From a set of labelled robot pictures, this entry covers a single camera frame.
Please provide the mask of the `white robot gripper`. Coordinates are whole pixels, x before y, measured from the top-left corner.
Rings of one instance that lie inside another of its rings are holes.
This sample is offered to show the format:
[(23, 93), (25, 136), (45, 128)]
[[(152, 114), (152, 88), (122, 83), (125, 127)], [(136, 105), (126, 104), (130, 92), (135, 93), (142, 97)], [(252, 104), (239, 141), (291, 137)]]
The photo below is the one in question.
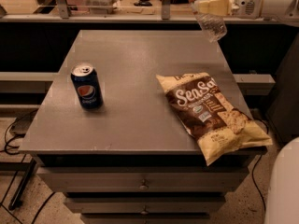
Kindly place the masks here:
[(216, 16), (233, 16), (242, 19), (260, 17), (263, 0), (196, 0), (195, 8), (199, 13)]

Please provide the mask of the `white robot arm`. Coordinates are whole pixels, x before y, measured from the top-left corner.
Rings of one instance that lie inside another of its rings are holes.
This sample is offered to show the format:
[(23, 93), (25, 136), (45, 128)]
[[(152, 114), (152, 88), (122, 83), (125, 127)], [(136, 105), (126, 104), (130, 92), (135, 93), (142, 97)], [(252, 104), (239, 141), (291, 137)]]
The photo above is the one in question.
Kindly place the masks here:
[[(254, 19), (298, 25), (298, 0), (254, 0)], [(276, 71), (266, 116), (278, 143), (251, 170), (252, 180), (208, 224), (298, 224), (298, 39), (292, 40)]]

